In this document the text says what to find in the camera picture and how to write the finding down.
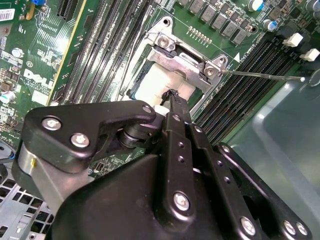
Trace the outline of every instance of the green circuit board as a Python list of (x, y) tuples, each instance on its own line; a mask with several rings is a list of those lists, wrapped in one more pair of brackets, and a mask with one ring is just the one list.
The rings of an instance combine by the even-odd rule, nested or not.
[[(0, 135), (15, 147), (19, 144), (24, 116), (33, 108), (67, 104), (66, 99), (74, 93), (77, 97), (73, 103), (114, 99), (133, 39), (150, 4), (152, 8), (143, 32), (162, 17), (170, 16), (175, 36), (208, 59), (226, 55), (228, 70), (237, 69), (259, 44), (267, 32), (263, 28), (267, 19), (277, 22), (277, 29), (292, 22), (304, 38), (320, 40), (320, 22), (305, 9), (306, 0), (266, 0), (263, 8), (254, 12), (248, 11), (247, 0), (203, 0), (197, 12), (193, 11), (196, 0), (70, 0), (67, 2), (73, 9), (68, 16), (62, 16), (62, 2), (46, 0), (43, 5), (34, 5), (29, 0), (5, 0), (0, 3), (0, 86), (2, 92), (15, 94), (10, 103), (0, 103)], [(207, 8), (214, 10), (210, 20), (203, 17)], [(226, 25), (221, 29), (212, 27), (220, 14), (224, 15), (225, 23), (234, 21), (234, 34), (226, 35)], [(239, 31), (245, 32), (242, 40), (236, 36)], [(99, 46), (96, 55), (90, 55), (95, 44)], [(294, 74), (296, 69), (297, 66), (289, 73)], [(220, 84), (205, 96), (194, 111), (195, 119), (227, 80), (228, 76), (223, 76)], [(201, 92), (195, 92), (189, 100), (190, 107), (201, 96)], [(109, 171), (119, 166), (119, 161), (139, 155), (137, 151), (132, 155), (112, 156), (104, 164), (112, 163), (114, 167), (107, 167)]]

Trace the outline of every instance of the capacitor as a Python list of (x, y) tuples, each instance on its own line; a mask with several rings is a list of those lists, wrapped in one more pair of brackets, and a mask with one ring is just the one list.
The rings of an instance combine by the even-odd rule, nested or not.
[(320, 20), (320, 11), (314, 12), (313, 17), (317, 20)]
[(10, 102), (13, 102), (16, 98), (16, 95), (13, 91), (5, 91), (0, 96), (0, 101), (4, 104), (8, 104)]
[(247, 4), (247, 8), (250, 12), (260, 11), (263, 7), (263, 0), (249, 0)]
[(14, 49), (12, 49), (11, 51), (12, 55), (18, 59), (22, 58), (24, 56), (24, 51), (22, 51), (22, 49), (15, 47)]
[(305, 4), (305, 9), (309, 12), (320, 12), (320, 1), (309, 0)]
[(269, 32), (272, 32), (277, 28), (277, 22), (271, 21), (270, 19), (266, 19), (263, 21), (262, 26), (264, 29), (268, 30)]

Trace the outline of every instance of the label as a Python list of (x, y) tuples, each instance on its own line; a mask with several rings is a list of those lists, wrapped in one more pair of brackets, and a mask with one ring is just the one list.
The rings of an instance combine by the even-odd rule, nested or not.
[(48, 98), (49, 96), (43, 94), (42, 92), (34, 90), (31, 101), (46, 106)]
[(0, 22), (8, 21), (14, 19), (15, 16), (15, 9), (1, 9), (0, 10)]

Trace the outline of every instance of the chip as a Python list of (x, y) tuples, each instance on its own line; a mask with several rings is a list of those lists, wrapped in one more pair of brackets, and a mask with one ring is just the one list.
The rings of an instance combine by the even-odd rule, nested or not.
[(294, 19), (296, 19), (297, 17), (299, 17), (301, 14), (301, 11), (299, 10), (299, 8), (295, 7), (291, 12), (290, 12), (290, 16), (293, 17)]
[(281, 0), (278, 4), (278, 7), (282, 9), (286, 5), (286, 3), (287, 3), (287, 0)]
[(16, 73), (12, 73), (11, 80), (13, 80), (13, 81), (15, 81), (15, 82), (18, 82), (18, 80), (19, 80), (19, 75), (16, 74)]
[(201, 19), (203, 21), (209, 23), (216, 12), (217, 11), (211, 5), (208, 5), (208, 7), (204, 10), (204, 12), (201, 16)]
[(214, 20), (213, 24), (211, 25), (213, 28), (219, 30), (223, 27), (227, 20), (227, 17), (219, 13), (218, 17)]
[(11, 79), (12, 71), (9, 71), (9, 70), (5, 71), (5, 77), (8, 78), (8, 79)]
[(218, 0), (210, 0), (210, 4), (212, 6), (215, 6), (217, 4)]
[(228, 23), (228, 25), (223, 30), (222, 34), (226, 37), (231, 37), (231, 35), (236, 31), (237, 25), (234, 24), (232, 21)]
[(241, 27), (242, 29), (246, 29), (246, 27), (248, 26), (249, 23), (250, 23), (250, 22), (249, 22), (247, 19), (245, 19), (245, 20), (243, 20), (243, 22), (241, 23), (240, 27)]
[(281, 15), (281, 9), (278, 7), (275, 7), (269, 14), (269, 18), (272, 20), (277, 20)]
[(0, 88), (1, 88), (1, 91), (8, 92), (12, 89), (12, 84), (10, 84), (8, 82), (2, 82)]
[(240, 16), (240, 13), (238, 13), (237, 11), (235, 11), (232, 16), (230, 17), (230, 20), (233, 22), (236, 22), (237, 18)]
[(229, 8), (230, 8), (230, 5), (225, 3), (225, 4), (223, 4), (223, 6), (221, 7), (220, 12), (223, 13), (223, 14), (225, 14), (225, 13), (228, 11)]
[(178, 3), (180, 3), (182, 6), (186, 6), (188, 2), (189, 0), (178, 0)]
[(246, 36), (247, 36), (246, 31), (243, 31), (243, 30), (240, 29), (240, 31), (234, 37), (232, 42), (234, 42), (235, 44), (239, 45), (239, 44), (241, 44), (243, 42), (243, 40), (246, 38)]
[(193, 3), (190, 5), (189, 10), (190, 12), (197, 14), (204, 4), (205, 0), (194, 0)]

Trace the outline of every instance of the black plastic bracket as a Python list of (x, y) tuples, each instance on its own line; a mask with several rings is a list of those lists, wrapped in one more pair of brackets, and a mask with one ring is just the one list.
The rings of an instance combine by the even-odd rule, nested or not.
[(183, 232), (196, 217), (196, 194), (190, 140), (183, 118), (166, 115), (162, 127), (154, 214), (170, 232)]
[[(46, 118), (57, 119), (61, 128), (44, 128), (42, 121)], [(29, 152), (56, 168), (79, 173), (88, 168), (91, 161), (108, 156), (109, 146), (119, 129), (151, 123), (155, 118), (151, 106), (139, 100), (39, 107), (25, 116), (21, 141)], [(87, 136), (87, 147), (71, 143), (71, 136), (76, 133)]]

